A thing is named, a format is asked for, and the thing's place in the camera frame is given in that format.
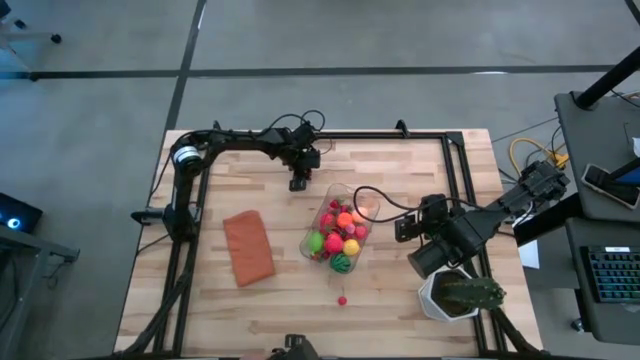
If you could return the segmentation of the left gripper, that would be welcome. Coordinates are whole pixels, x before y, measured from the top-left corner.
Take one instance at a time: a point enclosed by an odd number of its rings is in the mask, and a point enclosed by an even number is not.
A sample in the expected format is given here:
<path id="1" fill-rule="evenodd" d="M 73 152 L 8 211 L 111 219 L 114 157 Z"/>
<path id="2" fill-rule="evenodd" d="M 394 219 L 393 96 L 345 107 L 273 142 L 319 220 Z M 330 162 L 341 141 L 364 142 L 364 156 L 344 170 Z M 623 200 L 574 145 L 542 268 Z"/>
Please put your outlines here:
<path id="1" fill-rule="evenodd" d="M 293 179 L 289 182 L 289 190 L 295 192 L 298 188 L 297 179 L 299 179 L 299 190 L 304 191 L 307 187 L 307 180 L 310 179 L 312 171 L 320 167 L 321 153 L 314 147 L 293 150 L 286 159 L 286 165 L 293 172 Z"/>

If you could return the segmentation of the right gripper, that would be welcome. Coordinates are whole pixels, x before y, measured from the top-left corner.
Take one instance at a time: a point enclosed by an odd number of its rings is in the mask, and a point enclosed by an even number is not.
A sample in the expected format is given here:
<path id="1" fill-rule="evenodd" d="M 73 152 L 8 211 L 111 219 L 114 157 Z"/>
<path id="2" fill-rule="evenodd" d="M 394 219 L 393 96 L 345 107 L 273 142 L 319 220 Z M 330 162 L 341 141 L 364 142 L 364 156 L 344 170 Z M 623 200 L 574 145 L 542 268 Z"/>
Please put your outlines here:
<path id="1" fill-rule="evenodd" d="M 430 241 L 444 244 L 447 235 L 446 227 L 452 220 L 450 215 L 444 217 L 423 217 L 416 214 L 414 217 L 403 217 L 394 221 L 395 240 L 398 243 L 411 241 L 416 237 L 414 231 L 416 224 L 418 226 L 418 238 L 421 247 Z"/>

